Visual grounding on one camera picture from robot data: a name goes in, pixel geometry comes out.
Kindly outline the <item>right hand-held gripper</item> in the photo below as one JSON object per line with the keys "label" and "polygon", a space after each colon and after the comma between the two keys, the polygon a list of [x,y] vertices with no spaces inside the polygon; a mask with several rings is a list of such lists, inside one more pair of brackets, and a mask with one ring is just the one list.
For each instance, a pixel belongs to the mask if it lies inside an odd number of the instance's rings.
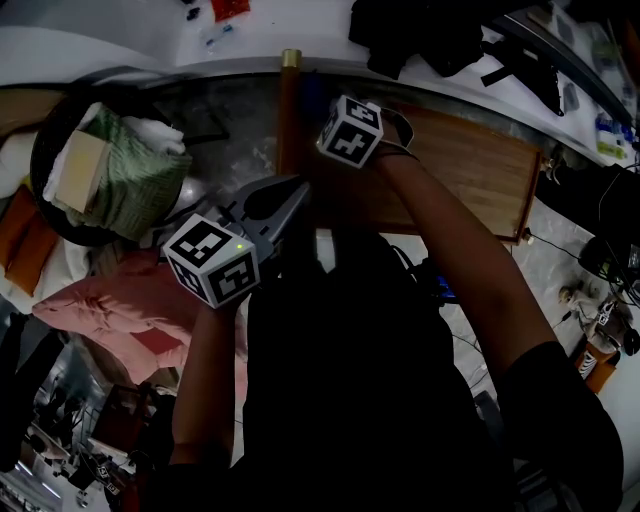
{"label": "right hand-held gripper", "polygon": [[413,138],[414,130],[400,112],[342,95],[335,102],[316,147],[328,158],[362,168],[380,144],[411,154]]}

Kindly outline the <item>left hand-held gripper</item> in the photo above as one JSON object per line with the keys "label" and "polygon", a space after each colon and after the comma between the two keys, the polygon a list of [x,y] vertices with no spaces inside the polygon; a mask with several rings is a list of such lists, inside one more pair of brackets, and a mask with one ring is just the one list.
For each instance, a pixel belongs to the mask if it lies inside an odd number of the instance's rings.
{"label": "left hand-held gripper", "polygon": [[310,196],[297,175],[250,182],[226,207],[194,213],[163,246],[178,283],[219,308],[268,279],[274,245]]}

